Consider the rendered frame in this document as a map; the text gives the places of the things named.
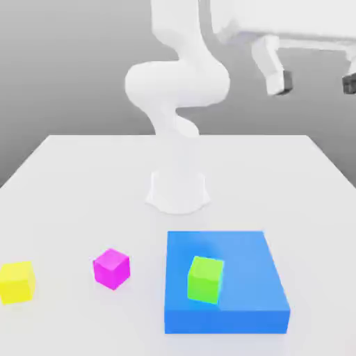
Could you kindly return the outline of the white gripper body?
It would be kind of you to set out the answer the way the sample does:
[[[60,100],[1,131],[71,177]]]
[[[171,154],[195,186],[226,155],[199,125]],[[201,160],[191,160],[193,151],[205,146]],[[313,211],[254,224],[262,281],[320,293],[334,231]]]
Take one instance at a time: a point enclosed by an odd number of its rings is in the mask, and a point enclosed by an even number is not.
[[[356,51],[356,0],[211,0],[211,24],[224,44],[273,35]]]

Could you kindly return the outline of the small green cube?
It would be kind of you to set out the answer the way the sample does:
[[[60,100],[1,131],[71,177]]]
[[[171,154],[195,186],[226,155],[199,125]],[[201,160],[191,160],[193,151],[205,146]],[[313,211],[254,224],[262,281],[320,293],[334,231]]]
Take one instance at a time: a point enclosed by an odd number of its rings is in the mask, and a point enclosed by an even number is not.
[[[194,256],[187,277],[188,299],[217,305],[224,267],[223,260]]]

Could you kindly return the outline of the small magenta cube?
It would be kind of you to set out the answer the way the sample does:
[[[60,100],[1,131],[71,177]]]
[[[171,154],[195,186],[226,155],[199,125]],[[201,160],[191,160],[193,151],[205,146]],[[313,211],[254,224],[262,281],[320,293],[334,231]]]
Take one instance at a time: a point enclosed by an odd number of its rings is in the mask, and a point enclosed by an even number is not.
[[[116,290],[131,275],[129,256],[112,248],[93,261],[95,281]]]

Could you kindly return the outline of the small yellow cube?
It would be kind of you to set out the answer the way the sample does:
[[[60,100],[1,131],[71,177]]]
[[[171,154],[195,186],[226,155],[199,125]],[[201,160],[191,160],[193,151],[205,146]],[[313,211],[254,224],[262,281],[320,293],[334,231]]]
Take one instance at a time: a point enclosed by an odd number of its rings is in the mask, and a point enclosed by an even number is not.
[[[35,273],[30,261],[3,264],[0,267],[0,300],[3,305],[33,299]]]

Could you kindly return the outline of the large blue box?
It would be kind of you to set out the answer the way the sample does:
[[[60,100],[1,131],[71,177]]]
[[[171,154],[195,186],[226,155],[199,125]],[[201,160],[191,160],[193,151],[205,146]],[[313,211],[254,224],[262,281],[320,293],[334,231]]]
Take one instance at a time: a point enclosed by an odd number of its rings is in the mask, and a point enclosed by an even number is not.
[[[190,300],[194,256],[225,262],[217,305]],[[167,334],[284,334],[291,309],[261,231],[170,231],[164,330]]]

